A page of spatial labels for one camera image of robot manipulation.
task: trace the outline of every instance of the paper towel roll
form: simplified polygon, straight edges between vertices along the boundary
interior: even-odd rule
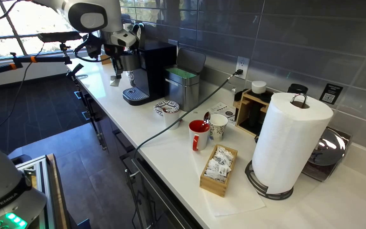
[[[258,180],[268,194],[289,191],[295,184],[333,111],[323,102],[308,97],[309,108],[290,103],[294,93],[272,96],[252,158]],[[303,96],[295,101],[303,101]]]

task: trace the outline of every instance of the window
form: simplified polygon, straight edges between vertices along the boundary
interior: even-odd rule
[[[14,2],[0,2],[0,16]],[[10,57],[10,52],[17,55],[38,53],[43,44],[37,38],[38,33],[67,31],[74,29],[53,9],[30,1],[20,1],[7,17],[0,19],[0,58]],[[73,49],[81,42],[82,40],[67,41],[66,45]],[[58,51],[59,45],[60,42],[46,43],[42,52]]]

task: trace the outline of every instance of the green status light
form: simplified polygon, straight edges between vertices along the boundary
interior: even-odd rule
[[[16,224],[16,229],[23,229],[26,227],[28,223],[25,220],[22,220],[19,216],[15,215],[14,213],[7,213],[5,217],[9,219],[12,223]]]

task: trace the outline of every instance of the patterned saucer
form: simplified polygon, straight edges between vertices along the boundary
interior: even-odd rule
[[[153,110],[161,116],[163,116],[163,108],[170,111],[170,113],[174,113],[180,109],[180,106],[172,100],[163,100],[153,106]]]

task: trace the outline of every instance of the red mug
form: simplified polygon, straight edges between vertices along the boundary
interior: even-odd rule
[[[203,120],[194,120],[189,123],[190,144],[193,151],[203,150],[207,146],[210,125]]]

